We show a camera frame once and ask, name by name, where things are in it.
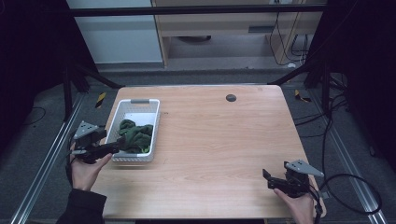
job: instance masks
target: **floor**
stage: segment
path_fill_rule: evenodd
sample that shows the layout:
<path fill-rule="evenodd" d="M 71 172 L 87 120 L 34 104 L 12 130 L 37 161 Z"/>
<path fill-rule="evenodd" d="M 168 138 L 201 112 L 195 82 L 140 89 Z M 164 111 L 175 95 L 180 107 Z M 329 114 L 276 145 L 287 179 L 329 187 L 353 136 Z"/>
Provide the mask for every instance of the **floor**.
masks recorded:
<path fill-rule="evenodd" d="M 302 40 L 298 40 L 295 49 L 300 49 L 301 45 Z M 212 36 L 209 41 L 174 38 L 169 56 L 166 67 L 122 73 L 107 71 L 103 76 L 127 86 L 265 84 L 303 63 L 300 57 L 290 54 L 295 62 L 278 65 L 272 57 L 269 43 L 262 35 Z M 340 75 L 334 76 L 344 80 Z M 304 75 L 300 75 L 282 86 L 296 124 L 321 113 L 320 87 L 306 90 L 302 85 L 303 80 Z M 80 105 L 70 125 L 63 123 L 62 86 L 43 91 L 35 98 L 35 108 L 26 119 L 26 125 L 8 146 L 8 154 L 1 158 L 0 223 L 9 223 L 12 217 L 26 223 L 53 223 L 64 210 L 70 190 L 64 176 L 64 142 L 67 135 L 82 119 L 97 124 L 106 122 L 112 100 L 117 94 L 117 90 L 111 90 L 94 79 L 89 79 L 89 82 L 91 90 L 88 94 L 74 91 L 76 108 L 78 102 Z M 309 98 L 311 103 L 296 99 L 296 90 L 300 91 L 303 98 Z M 103 91 L 106 92 L 106 99 L 101 108 L 96 109 L 94 105 L 97 97 Z M 332 91 L 332 97 L 339 93 L 337 90 Z M 383 208 L 373 216 L 359 215 L 345 209 L 331 197 L 325 200 L 327 216 L 321 223 L 396 223 L 396 214 L 393 212 L 396 204 L 393 195 L 396 175 L 383 158 L 370 156 L 364 136 L 348 112 L 347 105 L 333 111 L 333 126 L 323 147 L 322 134 L 326 122 L 326 119 L 319 117 L 306 125 L 296 126 L 309 162 L 322 168 L 321 155 L 325 153 L 325 168 L 329 175 L 350 173 L 363 176 L 380 192 Z M 353 179 L 334 180 L 332 189 L 351 206 L 360 210 L 375 209 L 373 193 Z M 285 223 L 285 220 L 269 220 L 269 223 Z"/>

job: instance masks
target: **white plastic basket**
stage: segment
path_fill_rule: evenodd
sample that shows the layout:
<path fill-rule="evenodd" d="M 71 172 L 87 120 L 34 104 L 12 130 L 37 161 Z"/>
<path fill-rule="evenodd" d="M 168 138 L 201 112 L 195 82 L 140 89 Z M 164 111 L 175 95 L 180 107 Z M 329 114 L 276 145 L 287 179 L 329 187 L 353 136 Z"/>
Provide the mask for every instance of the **white plastic basket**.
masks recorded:
<path fill-rule="evenodd" d="M 146 124 L 153 126 L 150 149 L 148 153 L 129 153 L 121 150 L 113 155 L 113 161 L 152 161 L 160 122 L 160 101 L 157 99 L 121 100 L 111 121 L 106 143 L 116 142 L 120 138 L 120 123 L 124 119 L 134 121 L 136 126 Z"/>

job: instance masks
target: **white cabinet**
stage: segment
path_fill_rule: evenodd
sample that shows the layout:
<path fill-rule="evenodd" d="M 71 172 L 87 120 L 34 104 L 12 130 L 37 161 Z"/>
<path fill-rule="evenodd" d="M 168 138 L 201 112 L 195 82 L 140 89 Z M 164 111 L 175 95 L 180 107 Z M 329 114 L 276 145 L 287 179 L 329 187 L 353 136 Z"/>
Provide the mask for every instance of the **white cabinet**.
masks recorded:
<path fill-rule="evenodd" d="M 70 8 L 151 7 L 150 0 L 67 0 Z M 96 64 L 162 63 L 153 16 L 81 17 L 76 22 Z"/>

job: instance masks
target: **gray floor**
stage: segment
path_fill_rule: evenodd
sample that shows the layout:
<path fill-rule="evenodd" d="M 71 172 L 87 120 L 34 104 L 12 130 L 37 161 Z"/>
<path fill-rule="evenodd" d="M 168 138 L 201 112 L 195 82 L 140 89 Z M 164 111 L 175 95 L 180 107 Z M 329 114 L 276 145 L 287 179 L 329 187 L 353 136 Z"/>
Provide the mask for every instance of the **gray floor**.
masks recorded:
<path fill-rule="evenodd" d="M 103 73 L 104 76 L 120 84 L 139 85 L 208 85 L 208 84 L 263 84 L 286 75 L 291 68 L 277 65 L 271 57 L 268 43 L 262 36 L 212 36 L 207 42 L 186 42 L 175 38 L 170 51 L 170 60 L 166 68 L 136 69 L 133 72 Z M 319 88 L 305 90 L 301 81 L 304 75 L 298 76 L 282 89 L 294 119 L 320 113 L 315 102 L 307 103 L 297 100 L 294 91 L 300 90 L 303 96 L 316 99 Z M 70 130 L 77 128 L 82 120 L 90 123 L 105 124 L 117 90 L 111 90 L 93 79 L 89 79 L 91 90 L 88 94 L 74 91 L 75 101 L 82 97 L 81 109 Z M 8 147 L 8 154 L 0 163 L 0 223 L 8 223 L 17 211 L 26 192 L 35 180 L 50 148 L 57 142 L 56 135 L 63 127 L 64 105 L 62 86 L 43 91 L 35 98 L 35 106 L 26 123 L 38 120 L 34 124 L 24 125 Z M 105 91 L 106 98 L 101 108 L 94 105 L 98 95 Z M 361 134 L 353 116 L 343 106 L 333 112 L 332 133 L 328 134 L 325 147 L 325 164 L 328 175 L 350 171 L 351 164 L 345 159 L 342 148 L 350 155 L 361 176 L 375 185 L 383 199 L 382 215 L 388 223 L 396 223 L 396 175 L 390 170 L 383 158 L 370 156 L 369 146 Z M 309 162 L 321 168 L 322 134 L 325 120 L 318 119 L 306 125 L 297 126 L 304 150 Z M 337 134 L 342 144 L 337 142 Z M 35 205 L 28 209 L 30 222 L 51 223 L 64 210 L 70 186 L 64 174 L 65 147 L 55 154 L 55 163 L 51 165 L 48 178 L 36 198 Z M 348 204 L 362 209 L 360 191 L 353 187 L 348 178 L 332 182 L 332 189 Z M 351 212 L 340 205 L 334 197 L 325 200 L 327 216 L 321 223 L 375 223 L 367 216 Z M 281 223 L 281 220 L 270 220 L 270 223 Z"/>

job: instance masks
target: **round hole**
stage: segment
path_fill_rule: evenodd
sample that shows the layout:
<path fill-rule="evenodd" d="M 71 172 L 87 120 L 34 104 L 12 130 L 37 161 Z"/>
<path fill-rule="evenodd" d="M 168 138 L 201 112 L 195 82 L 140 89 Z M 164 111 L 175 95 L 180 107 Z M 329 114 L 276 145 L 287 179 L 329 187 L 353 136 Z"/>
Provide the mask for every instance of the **round hole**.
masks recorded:
<path fill-rule="evenodd" d="M 234 94 L 228 94 L 228 95 L 225 97 L 225 99 L 226 99 L 228 102 L 234 102 L 234 101 L 236 101 L 236 96 L 235 96 Z"/>

